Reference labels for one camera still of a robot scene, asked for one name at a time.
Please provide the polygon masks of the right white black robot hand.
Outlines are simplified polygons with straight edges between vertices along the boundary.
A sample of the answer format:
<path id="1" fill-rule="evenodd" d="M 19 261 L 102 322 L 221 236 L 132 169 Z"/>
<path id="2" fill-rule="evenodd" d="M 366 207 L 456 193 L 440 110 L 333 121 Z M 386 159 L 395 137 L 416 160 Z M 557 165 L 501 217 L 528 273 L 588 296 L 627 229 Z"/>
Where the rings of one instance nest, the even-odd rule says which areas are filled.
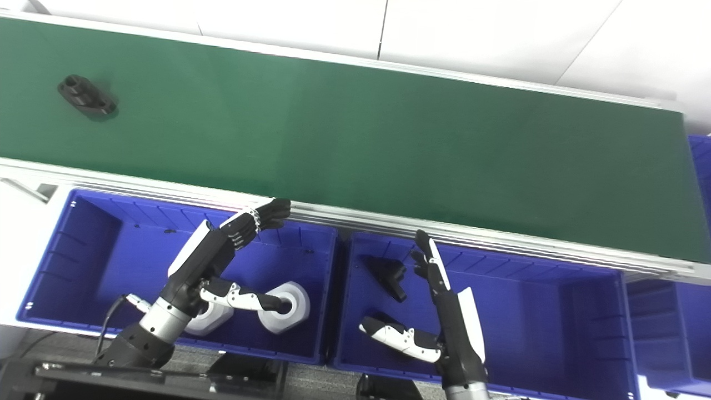
<path id="1" fill-rule="evenodd" d="M 441 332 L 438 335 L 365 316 L 361 332 L 381 344 L 422 362 L 432 363 L 442 377 L 447 399 L 489 399 L 482 324 L 471 288 L 456 293 L 435 240 L 419 229 L 411 252 L 415 273 L 428 284 Z"/>

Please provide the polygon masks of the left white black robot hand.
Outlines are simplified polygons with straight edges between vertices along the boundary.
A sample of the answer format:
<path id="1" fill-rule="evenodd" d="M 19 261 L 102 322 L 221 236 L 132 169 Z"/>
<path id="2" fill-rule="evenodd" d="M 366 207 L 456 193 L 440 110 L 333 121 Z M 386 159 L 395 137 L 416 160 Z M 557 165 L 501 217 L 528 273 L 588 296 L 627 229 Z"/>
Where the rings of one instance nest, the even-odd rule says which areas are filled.
<path id="1" fill-rule="evenodd" d="M 272 198 L 247 207 L 218 226 L 204 220 L 171 263 L 168 283 L 159 298 L 189 317 L 205 302 L 246 311 L 281 311 L 288 303 L 273 294 L 257 293 L 221 277 L 236 253 L 265 230 L 281 228 L 291 215 L 291 200 Z"/>

